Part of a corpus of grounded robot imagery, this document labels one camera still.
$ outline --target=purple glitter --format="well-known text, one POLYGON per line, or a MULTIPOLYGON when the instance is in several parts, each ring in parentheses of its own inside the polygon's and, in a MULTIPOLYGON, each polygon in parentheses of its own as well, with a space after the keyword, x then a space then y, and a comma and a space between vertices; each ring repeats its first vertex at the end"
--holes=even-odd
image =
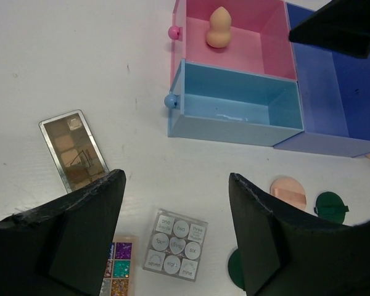
POLYGON ((131 258, 131 243, 117 242, 115 248, 115 259, 130 259, 131 258))

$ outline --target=eyeshadow palette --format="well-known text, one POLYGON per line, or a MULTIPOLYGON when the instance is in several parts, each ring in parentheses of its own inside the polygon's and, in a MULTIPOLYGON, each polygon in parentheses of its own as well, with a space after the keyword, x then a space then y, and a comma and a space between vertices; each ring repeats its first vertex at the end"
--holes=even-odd
POLYGON ((134 295, 136 242, 137 239, 133 236, 114 237, 110 245, 100 296, 134 295))
POLYGON ((196 281, 208 223, 159 210, 143 269, 196 281))
POLYGON ((80 110, 39 123, 68 193, 109 172, 80 110))

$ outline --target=clear plastic case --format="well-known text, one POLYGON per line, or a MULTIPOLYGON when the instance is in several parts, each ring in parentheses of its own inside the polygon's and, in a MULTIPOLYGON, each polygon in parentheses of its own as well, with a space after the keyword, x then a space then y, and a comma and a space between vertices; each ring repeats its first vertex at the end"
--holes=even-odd
POLYGON ((196 281, 208 223, 158 211, 143 269, 196 281))

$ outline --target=black plastic part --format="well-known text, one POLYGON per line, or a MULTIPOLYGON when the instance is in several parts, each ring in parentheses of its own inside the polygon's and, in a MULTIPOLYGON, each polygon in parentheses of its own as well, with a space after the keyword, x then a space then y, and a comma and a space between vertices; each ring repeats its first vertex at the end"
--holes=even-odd
POLYGON ((289 41, 366 59, 370 54, 370 0, 333 0, 293 28, 289 41))
POLYGON ((121 170, 0 222, 0 295, 99 295, 125 190, 121 170))
POLYGON ((239 174, 230 175, 229 196, 248 296, 370 296, 370 221, 320 219, 239 174))

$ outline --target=blue knob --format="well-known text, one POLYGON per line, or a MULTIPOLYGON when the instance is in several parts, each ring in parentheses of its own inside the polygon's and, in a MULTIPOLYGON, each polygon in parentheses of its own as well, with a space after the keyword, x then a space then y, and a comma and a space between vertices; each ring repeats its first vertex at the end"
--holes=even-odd
POLYGON ((168 94, 166 97, 165 97, 165 105, 167 108, 169 109, 174 109, 175 107, 177 107, 177 96, 175 94, 168 94))

